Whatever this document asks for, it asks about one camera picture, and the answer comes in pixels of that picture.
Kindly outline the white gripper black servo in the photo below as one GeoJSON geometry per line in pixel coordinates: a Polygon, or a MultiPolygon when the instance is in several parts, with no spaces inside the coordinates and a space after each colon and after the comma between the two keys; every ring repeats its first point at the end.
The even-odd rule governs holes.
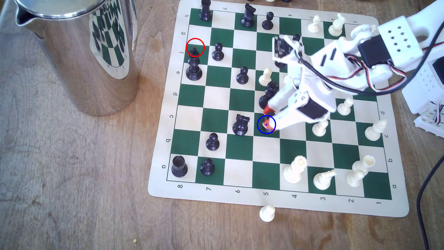
{"type": "Polygon", "coordinates": [[[315,123],[336,111],[332,89],[304,65],[291,67],[291,84],[282,87],[265,107],[264,129],[281,130],[297,123],[315,123]]]}

